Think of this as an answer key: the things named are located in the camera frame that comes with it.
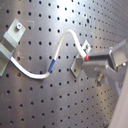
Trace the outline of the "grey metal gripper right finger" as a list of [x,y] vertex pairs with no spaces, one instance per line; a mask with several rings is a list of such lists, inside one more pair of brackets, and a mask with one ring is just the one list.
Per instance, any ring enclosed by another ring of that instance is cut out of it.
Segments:
[[107,60],[110,65],[114,64],[114,59],[112,51],[110,49],[105,49],[101,52],[89,53],[85,58],[85,61],[89,60]]

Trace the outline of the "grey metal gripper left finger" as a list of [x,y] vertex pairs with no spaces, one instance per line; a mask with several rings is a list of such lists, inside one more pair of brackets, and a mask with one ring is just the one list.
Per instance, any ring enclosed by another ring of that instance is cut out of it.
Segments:
[[94,78],[98,86],[104,83],[107,76],[114,80],[117,75],[117,72],[107,62],[84,62],[82,67],[86,76],[88,78]]

